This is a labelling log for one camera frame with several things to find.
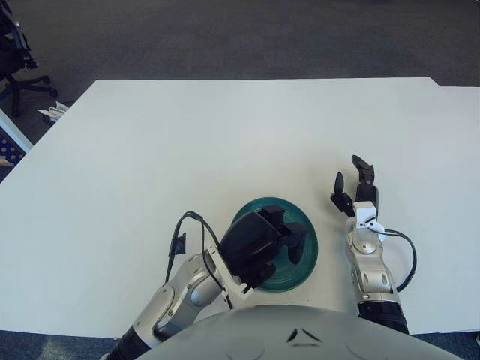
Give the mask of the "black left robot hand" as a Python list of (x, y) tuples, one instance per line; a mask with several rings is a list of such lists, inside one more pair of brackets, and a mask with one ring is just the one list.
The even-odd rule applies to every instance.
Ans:
[(280, 205), (249, 211), (234, 221), (220, 241), (230, 273), (255, 289), (285, 291), (302, 261), (308, 227), (287, 221)]

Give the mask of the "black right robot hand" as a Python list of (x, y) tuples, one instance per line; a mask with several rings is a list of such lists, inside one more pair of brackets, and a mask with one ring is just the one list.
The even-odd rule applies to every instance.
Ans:
[(369, 165), (357, 155), (352, 156), (352, 164), (358, 170), (358, 185), (355, 193), (355, 200), (344, 192), (344, 177), (338, 172), (334, 181), (334, 190), (330, 200), (334, 203), (340, 212), (346, 214), (348, 218), (354, 218), (355, 212), (353, 203), (371, 202), (375, 209), (378, 209), (378, 189), (374, 185), (375, 172), (374, 166)]

